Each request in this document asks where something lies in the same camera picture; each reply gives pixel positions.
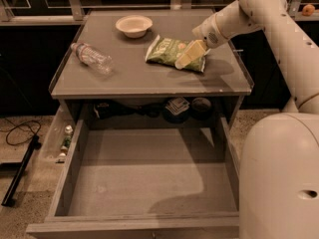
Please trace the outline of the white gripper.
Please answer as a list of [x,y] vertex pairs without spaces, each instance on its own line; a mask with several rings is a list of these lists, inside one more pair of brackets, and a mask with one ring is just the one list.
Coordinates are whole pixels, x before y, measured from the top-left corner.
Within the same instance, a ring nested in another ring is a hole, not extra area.
[[191,62],[202,57],[206,53],[207,47],[215,49],[223,44],[223,36],[218,30],[215,14],[193,28],[192,34],[198,40],[191,41],[177,58],[174,63],[177,69],[183,69]]

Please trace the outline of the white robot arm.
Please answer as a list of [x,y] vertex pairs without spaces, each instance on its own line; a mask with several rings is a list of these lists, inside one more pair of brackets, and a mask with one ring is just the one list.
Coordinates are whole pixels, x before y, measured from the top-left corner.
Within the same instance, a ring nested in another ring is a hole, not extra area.
[[239,170],[239,239],[319,239],[319,47],[286,0],[236,0],[192,33],[183,68],[232,37],[263,31],[291,94],[284,113],[257,122]]

